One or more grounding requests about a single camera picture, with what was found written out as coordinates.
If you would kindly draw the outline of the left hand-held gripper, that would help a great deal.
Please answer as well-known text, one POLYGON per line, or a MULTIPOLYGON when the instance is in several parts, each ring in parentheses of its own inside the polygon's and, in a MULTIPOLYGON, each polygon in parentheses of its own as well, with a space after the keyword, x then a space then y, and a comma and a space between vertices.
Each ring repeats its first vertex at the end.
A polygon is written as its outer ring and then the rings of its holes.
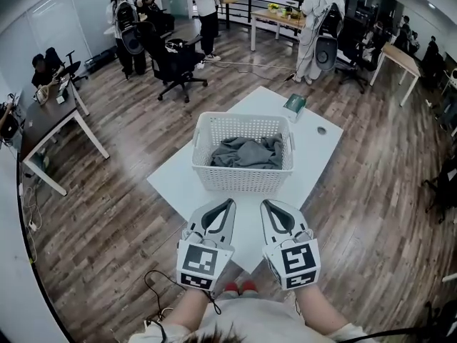
POLYGON ((233 199, 215 200, 193 212, 177 246, 178 284, 214 290, 235 252, 231 246, 233 225, 233 199))

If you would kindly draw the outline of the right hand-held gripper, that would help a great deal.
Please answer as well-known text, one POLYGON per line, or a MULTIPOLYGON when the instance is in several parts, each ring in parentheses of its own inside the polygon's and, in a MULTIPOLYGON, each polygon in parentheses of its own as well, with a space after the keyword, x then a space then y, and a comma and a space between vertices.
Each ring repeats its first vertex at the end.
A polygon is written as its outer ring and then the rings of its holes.
POLYGON ((315 284, 320 273, 318 242, 301 211, 273 199, 263 200, 260 211, 263 257, 282 290, 315 284))

